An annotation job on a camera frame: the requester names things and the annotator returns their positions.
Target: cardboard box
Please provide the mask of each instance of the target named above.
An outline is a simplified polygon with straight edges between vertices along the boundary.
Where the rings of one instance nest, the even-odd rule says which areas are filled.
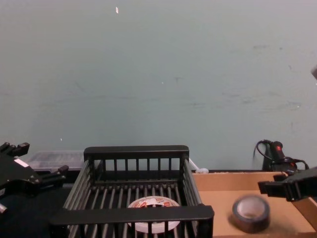
[[[216,238],[317,238],[317,203],[311,198],[287,202],[259,192],[259,181],[273,181],[275,172],[194,174],[202,202],[214,210]],[[257,234],[247,234],[228,221],[236,199],[248,194],[262,196],[270,205],[270,225]]]

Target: black wire basket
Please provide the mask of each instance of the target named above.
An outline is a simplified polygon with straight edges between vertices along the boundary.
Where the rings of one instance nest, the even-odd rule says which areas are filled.
[[[187,146],[89,147],[62,210],[50,220],[51,238],[210,238],[214,212],[202,204]],[[164,196],[180,206],[128,208],[141,197]],[[168,222],[180,221],[168,230]],[[148,232],[136,223],[148,223]],[[152,233],[152,224],[164,232]]]

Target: black duct tape roll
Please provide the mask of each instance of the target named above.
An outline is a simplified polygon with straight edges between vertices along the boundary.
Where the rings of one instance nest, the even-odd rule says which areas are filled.
[[[269,226],[269,205],[260,196],[247,195],[232,206],[232,222],[240,230],[257,233]]]

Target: roll of tape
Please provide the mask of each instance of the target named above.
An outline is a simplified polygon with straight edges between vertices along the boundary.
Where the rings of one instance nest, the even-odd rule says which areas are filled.
[[[260,196],[247,195],[232,206],[233,223],[247,233],[257,233],[269,226],[269,204]]]
[[[177,202],[175,202],[174,200],[168,197],[149,196],[149,197],[143,197],[133,201],[128,207],[142,208],[142,207],[148,207],[153,205],[164,206],[164,207],[179,206]],[[179,224],[179,221],[168,222],[168,230],[174,229],[178,224]],[[138,232],[148,233],[148,229],[149,229],[148,223],[137,222],[135,224],[135,230]],[[152,223],[153,234],[158,234],[163,232],[164,232],[164,222]]]

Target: black cable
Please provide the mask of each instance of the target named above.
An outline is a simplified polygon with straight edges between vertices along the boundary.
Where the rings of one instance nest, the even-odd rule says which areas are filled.
[[[299,159],[293,159],[291,157],[285,157],[283,158],[282,160],[279,160],[279,161],[276,161],[274,160],[273,158],[265,155],[260,149],[259,149],[259,145],[263,144],[263,145],[270,145],[271,143],[273,143],[272,141],[270,140],[260,140],[254,147],[254,151],[253,151],[253,159],[255,157],[255,153],[256,153],[256,150],[262,155],[264,156],[265,158],[269,159],[269,160],[272,160],[272,164],[296,164],[296,163],[303,163],[304,166],[305,166],[305,170],[308,170],[309,169],[309,166],[308,164],[304,161],[304,160],[299,160]]]
[[[254,157],[255,157],[256,150],[257,150],[257,151],[258,151],[262,156],[264,156],[265,158],[267,158],[267,159],[269,159],[269,160],[273,160],[271,157],[265,155],[265,154],[259,149],[259,145],[261,145],[261,144],[266,145],[266,144],[271,144],[271,143],[272,143],[272,141],[270,141],[270,140],[260,140],[260,141],[255,145],[255,147],[254,147],[253,159],[254,159]]]

